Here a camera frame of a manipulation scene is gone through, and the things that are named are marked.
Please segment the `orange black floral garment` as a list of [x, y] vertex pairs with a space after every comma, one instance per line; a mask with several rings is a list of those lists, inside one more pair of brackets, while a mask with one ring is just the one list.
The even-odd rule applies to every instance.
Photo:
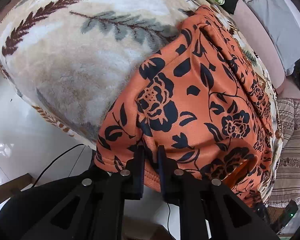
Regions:
[[159, 191], [157, 148], [194, 177], [261, 202], [272, 162], [270, 98], [215, 12], [199, 7], [180, 35], [141, 64], [107, 113], [95, 164], [121, 171], [145, 148], [145, 184]]

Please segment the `black device with green light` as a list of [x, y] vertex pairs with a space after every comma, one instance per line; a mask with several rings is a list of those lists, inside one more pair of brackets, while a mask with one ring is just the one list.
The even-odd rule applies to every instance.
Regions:
[[285, 208], [266, 207], [263, 203], [258, 203], [254, 211], [275, 233], [279, 233], [297, 213], [298, 205], [294, 200], [291, 200]]

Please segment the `striped beige cushion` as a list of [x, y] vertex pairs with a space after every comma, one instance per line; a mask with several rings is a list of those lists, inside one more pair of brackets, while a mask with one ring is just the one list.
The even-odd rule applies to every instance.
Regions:
[[300, 100], [278, 100], [283, 147], [276, 179], [268, 204], [286, 207], [293, 200], [300, 204]]

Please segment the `beige leaf-pattern fleece blanket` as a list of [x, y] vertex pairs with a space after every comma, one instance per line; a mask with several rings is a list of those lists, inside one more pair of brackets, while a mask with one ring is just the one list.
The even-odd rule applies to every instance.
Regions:
[[235, 38], [270, 98], [273, 189], [282, 149], [270, 75], [230, 15], [207, 0], [12, 0], [0, 10], [0, 72], [47, 122], [96, 152], [107, 113], [142, 63], [173, 42], [182, 23], [210, 7]]

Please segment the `grey pillow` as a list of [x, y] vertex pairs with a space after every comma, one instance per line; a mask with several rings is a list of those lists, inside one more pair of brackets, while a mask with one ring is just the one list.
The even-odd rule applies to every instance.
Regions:
[[270, 36], [285, 74], [293, 74], [300, 59], [300, 25], [286, 0], [249, 0], [246, 5]]

